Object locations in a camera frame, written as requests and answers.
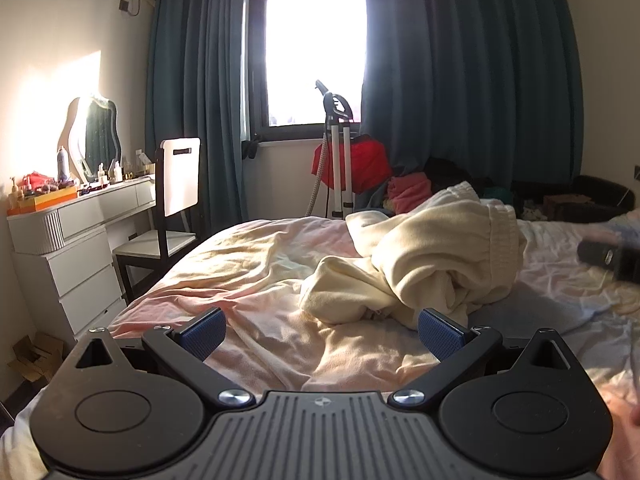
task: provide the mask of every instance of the drawer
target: drawer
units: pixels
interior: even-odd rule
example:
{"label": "drawer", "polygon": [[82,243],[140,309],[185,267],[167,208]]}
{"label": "drawer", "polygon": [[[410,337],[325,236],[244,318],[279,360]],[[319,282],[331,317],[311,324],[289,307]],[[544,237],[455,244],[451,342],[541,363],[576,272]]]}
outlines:
{"label": "drawer", "polygon": [[138,207],[153,202],[156,200],[156,186],[154,186],[153,182],[137,184],[136,196],[138,198]]}
{"label": "drawer", "polygon": [[58,209],[58,217],[66,240],[104,222],[100,205],[94,197],[61,207]]}
{"label": "drawer", "polygon": [[136,186],[100,192],[58,210],[65,240],[138,207]]}
{"label": "drawer", "polygon": [[49,260],[49,269],[58,296],[61,298],[99,270],[111,265],[112,261],[105,231],[57,254]]}
{"label": "drawer", "polygon": [[60,298],[74,334],[120,298],[121,294],[115,270],[113,266],[108,266]]}
{"label": "drawer", "polygon": [[85,325],[78,333],[76,333],[76,339],[80,339],[90,328],[95,326],[108,327],[115,317],[121,313],[127,304],[122,298],[118,298],[117,301],[110,304],[104,311],[100,312],[94,319],[92,319],[87,325]]}

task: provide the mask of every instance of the blue curtain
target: blue curtain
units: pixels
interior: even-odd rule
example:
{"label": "blue curtain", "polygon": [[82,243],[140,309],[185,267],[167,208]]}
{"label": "blue curtain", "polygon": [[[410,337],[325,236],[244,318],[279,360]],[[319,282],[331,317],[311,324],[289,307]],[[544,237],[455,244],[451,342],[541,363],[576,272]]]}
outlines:
{"label": "blue curtain", "polygon": [[199,137],[198,220],[208,235],[246,220],[240,149],[242,0],[158,0],[145,147]]}
{"label": "blue curtain", "polygon": [[582,84],[566,0],[367,0],[367,23],[362,131],[396,174],[430,156],[505,187],[579,172]]}

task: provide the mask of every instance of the white dresser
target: white dresser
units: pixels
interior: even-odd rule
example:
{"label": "white dresser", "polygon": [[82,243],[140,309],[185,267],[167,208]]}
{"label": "white dresser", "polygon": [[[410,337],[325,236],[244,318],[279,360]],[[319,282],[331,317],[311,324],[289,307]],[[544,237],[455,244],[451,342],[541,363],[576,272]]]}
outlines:
{"label": "white dresser", "polygon": [[70,349],[126,307],[108,229],[155,204],[154,180],[146,176],[8,218],[15,271],[38,330]]}

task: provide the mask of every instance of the bed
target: bed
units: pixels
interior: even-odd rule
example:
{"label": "bed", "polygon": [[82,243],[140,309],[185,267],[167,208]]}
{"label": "bed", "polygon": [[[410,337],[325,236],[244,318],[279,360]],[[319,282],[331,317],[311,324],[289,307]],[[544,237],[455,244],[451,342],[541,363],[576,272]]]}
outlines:
{"label": "bed", "polygon": [[[640,428],[628,414],[640,373],[640,286],[578,263],[585,236],[640,237],[640,210],[606,224],[519,221],[527,239],[524,267],[511,294],[470,316],[506,337],[542,326],[565,338],[614,417],[599,472],[640,479]],[[219,306],[227,335],[206,364],[258,396],[277,390],[380,390],[386,394],[437,365],[417,333],[391,319],[329,326],[298,308],[300,287],[328,255],[358,256],[344,222],[321,218],[253,221],[206,240],[110,327],[137,337],[157,324],[187,322]],[[44,473],[28,433],[34,400],[2,438],[0,476]]]}

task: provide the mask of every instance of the black device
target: black device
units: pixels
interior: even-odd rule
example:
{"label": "black device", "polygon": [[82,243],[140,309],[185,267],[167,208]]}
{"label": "black device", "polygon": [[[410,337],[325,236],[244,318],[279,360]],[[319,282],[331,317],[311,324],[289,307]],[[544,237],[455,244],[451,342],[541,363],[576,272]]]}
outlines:
{"label": "black device", "polygon": [[278,391],[256,402],[202,363],[225,328],[214,308],[141,340],[91,329],[31,415],[49,480],[598,478],[611,416],[554,330],[504,340],[423,310],[418,334],[441,363],[387,402]]}
{"label": "black device", "polygon": [[636,248],[583,240],[577,253],[581,262],[612,271],[614,280],[640,284],[640,250]]}

